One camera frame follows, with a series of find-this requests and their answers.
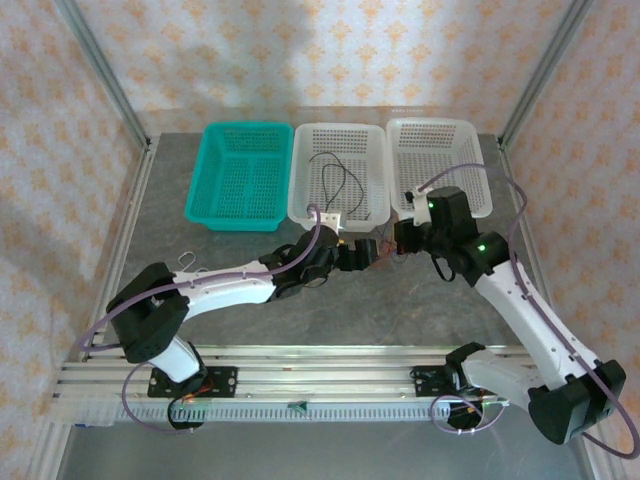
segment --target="cable clip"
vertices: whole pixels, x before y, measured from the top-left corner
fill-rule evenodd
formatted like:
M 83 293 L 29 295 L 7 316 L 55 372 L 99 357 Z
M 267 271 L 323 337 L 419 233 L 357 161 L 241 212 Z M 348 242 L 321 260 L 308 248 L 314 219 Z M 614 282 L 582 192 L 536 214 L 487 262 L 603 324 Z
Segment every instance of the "cable clip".
M 420 187 L 414 187 L 411 192 L 405 194 L 407 200 L 413 203 L 413 225 L 415 227 L 419 227 L 423 223 L 431 223 L 427 194 L 432 190 L 433 188 L 420 190 Z

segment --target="basket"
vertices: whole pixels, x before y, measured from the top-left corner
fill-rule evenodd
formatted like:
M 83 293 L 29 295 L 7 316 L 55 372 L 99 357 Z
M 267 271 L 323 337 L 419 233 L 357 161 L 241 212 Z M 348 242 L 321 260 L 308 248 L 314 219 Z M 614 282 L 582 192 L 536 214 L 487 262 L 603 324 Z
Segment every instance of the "basket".
M 185 216 L 211 230 L 272 232 L 287 213 L 293 128 L 213 123 L 202 137 Z
M 346 231 L 369 232 L 386 223 L 390 205 L 384 155 L 385 134 L 378 126 L 300 125 L 293 142 L 289 218 L 311 229 L 315 221 L 308 217 L 307 205 L 315 203 L 323 212 L 345 213 Z
M 478 135 L 472 124 L 449 118 L 396 118 L 387 124 L 387 148 L 392 163 L 391 205 L 401 220 L 413 217 L 405 192 L 461 163 L 484 164 Z M 444 176 L 433 188 L 455 185 L 469 199 L 475 218 L 493 210 L 487 174 L 463 168 Z

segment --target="black cable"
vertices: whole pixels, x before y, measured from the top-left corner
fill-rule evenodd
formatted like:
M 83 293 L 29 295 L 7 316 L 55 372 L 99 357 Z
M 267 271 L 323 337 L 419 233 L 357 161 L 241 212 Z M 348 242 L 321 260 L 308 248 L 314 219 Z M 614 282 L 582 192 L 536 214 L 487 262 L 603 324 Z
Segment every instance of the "black cable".
M 333 201 L 338 197 L 338 195 L 340 194 L 340 192 L 342 191 L 342 189 L 346 185 L 346 183 L 347 183 L 347 174 L 349 174 L 356 181 L 356 183 L 358 184 L 358 187 L 360 188 L 360 193 L 361 193 L 360 201 L 358 202 L 358 205 L 356 205 L 356 207 L 354 209 L 352 209 L 351 211 L 347 212 L 347 215 L 351 215 L 353 212 L 358 210 L 358 208 L 360 208 L 360 206 L 362 205 L 362 202 L 364 201 L 365 194 L 364 194 L 364 187 L 362 186 L 362 183 L 360 183 L 360 180 L 358 179 L 358 177 L 356 177 L 351 170 L 349 170 L 347 167 L 344 166 L 342 161 L 333 152 L 316 153 L 315 155 L 313 155 L 309 159 L 309 163 L 311 163 L 316 157 L 318 157 L 320 155 L 331 155 L 338 162 L 338 165 L 336 165 L 335 163 L 327 163 L 326 165 L 324 165 L 322 167 L 322 170 L 321 170 L 321 173 L 320 173 L 321 178 L 322 178 L 322 191 L 324 193 L 324 200 L 325 200 L 325 204 L 326 204 L 325 211 L 329 210 L 329 207 L 331 206 L 331 203 L 333 203 Z M 326 184 L 326 180 L 325 180 L 325 173 L 326 173 L 326 168 L 327 167 L 338 167 L 338 168 L 341 168 L 342 172 L 343 172 L 342 183 L 340 184 L 340 187 L 338 188 L 336 193 L 331 197 L 331 199 L 329 199 L 329 192 L 327 191 L 327 184 Z M 371 215 L 371 212 L 369 212 L 367 214 L 367 216 L 365 217 L 365 220 L 367 220 L 370 215 Z

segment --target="black mounting bracket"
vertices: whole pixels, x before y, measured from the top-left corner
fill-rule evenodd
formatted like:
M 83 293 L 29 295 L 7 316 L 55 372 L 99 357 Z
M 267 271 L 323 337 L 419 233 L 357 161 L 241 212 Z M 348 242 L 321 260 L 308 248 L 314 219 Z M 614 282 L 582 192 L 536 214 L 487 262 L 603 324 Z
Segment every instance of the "black mounting bracket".
M 203 385 L 211 383 L 213 388 L 198 394 L 198 398 L 234 398 L 238 386 L 237 367 L 206 367 Z M 185 395 L 181 384 L 172 381 L 159 368 L 151 370 L 147 395 L 150 398 L 179 398 Z

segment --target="metal hook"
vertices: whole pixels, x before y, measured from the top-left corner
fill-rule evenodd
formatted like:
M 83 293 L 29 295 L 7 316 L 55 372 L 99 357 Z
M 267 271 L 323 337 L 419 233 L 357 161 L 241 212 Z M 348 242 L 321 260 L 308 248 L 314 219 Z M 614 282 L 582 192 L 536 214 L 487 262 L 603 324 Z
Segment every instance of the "metal hook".
M 191 258 L 191 261 L 188 262 L 184 260 L 186 258 Z M 184 252 L 182 255 L 178 257 L 178 264 L 182 267 L 182 271 L 186 272 L 189 267 L 191 267 L 194 263 L 196 263 L 196 254 L 193 252 Z

